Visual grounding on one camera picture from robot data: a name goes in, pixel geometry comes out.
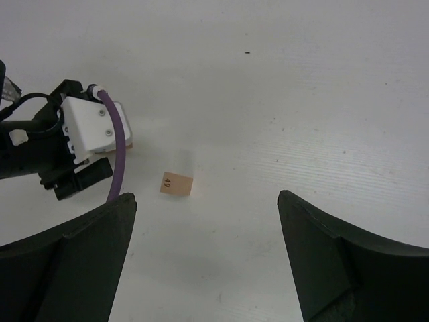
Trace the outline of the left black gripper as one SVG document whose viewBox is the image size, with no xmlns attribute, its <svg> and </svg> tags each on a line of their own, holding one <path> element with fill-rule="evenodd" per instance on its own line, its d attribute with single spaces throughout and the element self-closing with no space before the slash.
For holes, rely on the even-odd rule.
<svg viewBox="0 0 429 322">
<path fill-rule="evenodd" d="M 113 175 L 107 158 L 92 164 L 76 161 L 60 110 L 60 104 L 68 97 L 95 102 L 80 82 L 64 80 L 49 95 L 29 93 L 1 110 L 2 179 L 37 174 L 40 184 L 62 200 Z M 35 98 L 45 98 L 46 104 L 33 119 L 8 120 L 18 107 Z"/>
</svg>

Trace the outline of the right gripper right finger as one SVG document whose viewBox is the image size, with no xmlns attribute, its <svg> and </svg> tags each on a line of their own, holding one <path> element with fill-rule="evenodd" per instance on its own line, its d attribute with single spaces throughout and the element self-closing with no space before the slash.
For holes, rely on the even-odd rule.
<svg viewBox="0 0 429 322">
<path fill-rule="evenodd" d="M 336 218 L 290 191 L 278 210 L 304 321 L 427 321 L 428 249 Z"/>
</svg>

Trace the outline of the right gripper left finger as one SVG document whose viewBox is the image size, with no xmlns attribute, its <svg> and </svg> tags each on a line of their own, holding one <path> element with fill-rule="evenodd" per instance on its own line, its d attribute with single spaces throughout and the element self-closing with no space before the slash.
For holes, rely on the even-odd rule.
<svg viewBox="0 0 429 322">
<path fill-rule="evenodd" d="M 1 320 L 108 321 L 136 212 L 124 193 L 1 246 Z"/>
</svg>

